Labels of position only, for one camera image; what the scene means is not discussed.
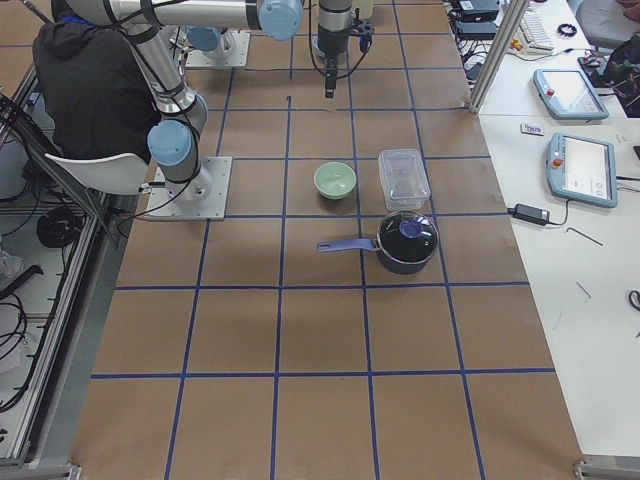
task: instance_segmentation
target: metal plate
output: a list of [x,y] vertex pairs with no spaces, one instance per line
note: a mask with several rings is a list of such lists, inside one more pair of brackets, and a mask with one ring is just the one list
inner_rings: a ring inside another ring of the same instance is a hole
[[[231,157],[204,157],[202,168],[211,174],[213,183],[211,191],[205,198],[188,204],[169,203],[168,205],[144,215],[146,220],[157,221],[182,221],[182,220],[222,220],[227,207],[227,194],[229,192],[229,180],[231,179]],[[160,168],[156,170],[154,181],[164,182],[164,175]],[[167,191],[164,188],[155,188],[151,191],[147,210],[157,208],[168,200]]]
[[236,35],[236,49],[228,57],[215,59],[209,58],[200,50],[190,52],[187,57],[186,68],[192,70],[216,69],[216,68],[243,68],[247,66],[249,54],[249,40],[251,33],[238,32]]

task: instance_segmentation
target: clear plastic lid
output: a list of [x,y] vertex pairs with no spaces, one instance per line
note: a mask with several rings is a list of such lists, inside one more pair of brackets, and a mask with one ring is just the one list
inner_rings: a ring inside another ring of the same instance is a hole
[[431,195],[422,156],[417,150],[383,150],[378,156],[378,170],[391,209],[420,208]]

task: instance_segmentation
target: keyboard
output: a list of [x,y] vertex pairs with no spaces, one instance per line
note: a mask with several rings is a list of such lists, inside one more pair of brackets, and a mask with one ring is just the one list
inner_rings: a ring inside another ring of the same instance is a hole
[[518,26],[516,38],[522,43],[525,53],[549,54],[555,45],[545,32],[537,12],[527,10]]

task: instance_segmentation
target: metal frame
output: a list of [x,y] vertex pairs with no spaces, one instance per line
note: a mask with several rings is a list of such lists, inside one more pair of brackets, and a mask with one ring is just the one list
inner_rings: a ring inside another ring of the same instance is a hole
[[0,470],[0,480],[77,480],[81,470],[71,464],[49,468],[12,468]]
[[480,70],[478,81],[471,92],[471,98],[468,104],[471,113],[478,113],[480,111],[480,106],[489,92],[489,87],[491,87],[491,83],[498,73],[502,58],[528,6],[529,0],[511,0],[511,3],[509,3],[509,7],[500,23],[496,38],[491,43],[487,59],[484,62],[482,70]]
[[[31,92],[35,89],[35,84],[35,71],[31,68],[18,88],[17,93],[14,95],[13,102],[17,106],[22,107]],[[25,464],[27,453],[32,446],[30,444],[30,436],[38,417],[45,388],[49,382],[58,355],[61,339],[69,319],[69,313],[75,300],[77,287],[88,260],[87,253],[96,238],[99,225],[104,225],[104,219],[102,218],[104,210],[102,208],[104,208],[103,206],[106,204],[108,196],[106,194],[97,194],[97,192],[86,192],[86,189],[65,170],[48,162],[44,157],[44,153],[49,147],[39,141],[38,132],[29,127],[28,121],[25,120],[24,117],[19,118],[16,123],[20,124],[16,126],[20,129],[21,133],[24,134],[36,163],[54,178],[65,189],[67,194],[85,210],[87,218],[80,234],[75,254],[70,260],[69,272],[60,292],[59,303],[54,312],[55,320],[51,323],[47,337],[44,339],[45,343],[43,344],[38,363],[35,366],[29,389],[21,399],[23,406],[20,407],[22,411],[13,427],[15,433],[11,438],[7,438],[7,441],[11,443],[6,450],[6,454],[0,458],[0,480],[4,480],[5,478],[34,480],[73,478],[69,475],[72,470],[70,467],[52,467],[52,469],[47,469],[46,471],[19,467],[27,465]],[[0,147],[4,144],[9,134],[10,129],[4,125],[0,125]],[[86,196],[87,193],[95,195],[95,198],[89,200]]]
[[585,462],[575,465],[574,473],[578,480],[640,480],[640,470],[595,467]]

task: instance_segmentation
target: black jacket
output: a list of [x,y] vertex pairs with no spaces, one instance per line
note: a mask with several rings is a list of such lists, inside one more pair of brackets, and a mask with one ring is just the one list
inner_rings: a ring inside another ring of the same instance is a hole
[[45,24],[33,60],[53,141],[65,157],[120,153],[150,157],[147,133],[160,121],[126,40],[113,30],[73,22]]

